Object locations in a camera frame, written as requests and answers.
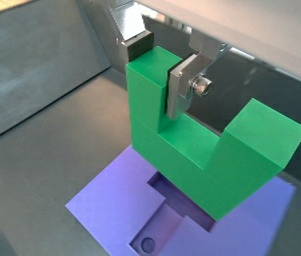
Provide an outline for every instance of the metal bracket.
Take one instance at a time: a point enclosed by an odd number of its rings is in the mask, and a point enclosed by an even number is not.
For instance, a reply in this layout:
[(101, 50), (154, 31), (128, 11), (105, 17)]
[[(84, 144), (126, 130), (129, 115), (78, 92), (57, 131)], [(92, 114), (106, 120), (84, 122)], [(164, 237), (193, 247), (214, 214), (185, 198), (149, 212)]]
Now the metal bracket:
[(145, 29), (138, 4), (133, 0), (102, 0), (104, 10), (117, 36), (120, 55), (125, 63), (154, 47), (154, 34)]
[(213, 83), (204, 76), (204, 71), (231, 49), (231, 46), (197, 30), (192, 31), (190, 47), (198, 54), (190, 55), (169, 71), (166, 114), (173, 120), (189, 109), (194, 93), (206, 96)]

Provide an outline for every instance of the screw head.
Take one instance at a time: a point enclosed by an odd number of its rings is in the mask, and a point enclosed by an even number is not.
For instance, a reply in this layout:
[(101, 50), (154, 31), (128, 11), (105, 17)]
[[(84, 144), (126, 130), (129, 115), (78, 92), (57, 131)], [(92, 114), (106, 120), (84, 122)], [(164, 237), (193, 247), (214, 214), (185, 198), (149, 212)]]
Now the screw head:
[(198, 75), (192, 81), (193, 91), (200, 97), (208, 95), (212, 85), (213, 82), (204, 75)]

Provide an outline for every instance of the purple base plate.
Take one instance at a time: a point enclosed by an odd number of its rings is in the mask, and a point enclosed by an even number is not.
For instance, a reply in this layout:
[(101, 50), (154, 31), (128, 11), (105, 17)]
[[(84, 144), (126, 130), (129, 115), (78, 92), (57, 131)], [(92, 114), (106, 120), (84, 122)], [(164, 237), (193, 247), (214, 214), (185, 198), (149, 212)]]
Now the purple base plate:
[(293, 192), (276, 177), (214, 222), (128, 147), (66, 207), (113, 256), (263, 256)]

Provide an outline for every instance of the green block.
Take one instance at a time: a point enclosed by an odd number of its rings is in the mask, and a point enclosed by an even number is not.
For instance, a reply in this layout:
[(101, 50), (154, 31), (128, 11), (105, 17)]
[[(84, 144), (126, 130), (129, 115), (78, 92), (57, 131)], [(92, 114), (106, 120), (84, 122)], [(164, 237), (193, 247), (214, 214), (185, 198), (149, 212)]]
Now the green block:
[(128, 64), (133, 147), (220, 220), (285, 168), (301, 125), (252, 100), (219, 137), (166, 114), (168, 70), (180, 58), (157, 47)]

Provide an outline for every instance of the white panel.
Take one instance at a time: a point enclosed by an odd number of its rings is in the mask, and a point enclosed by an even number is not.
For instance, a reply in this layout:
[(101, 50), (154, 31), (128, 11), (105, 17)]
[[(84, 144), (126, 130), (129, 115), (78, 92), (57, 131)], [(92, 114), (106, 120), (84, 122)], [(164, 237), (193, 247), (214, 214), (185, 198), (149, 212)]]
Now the white panel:
[(138, 0), (301, 78), (300, 0)]

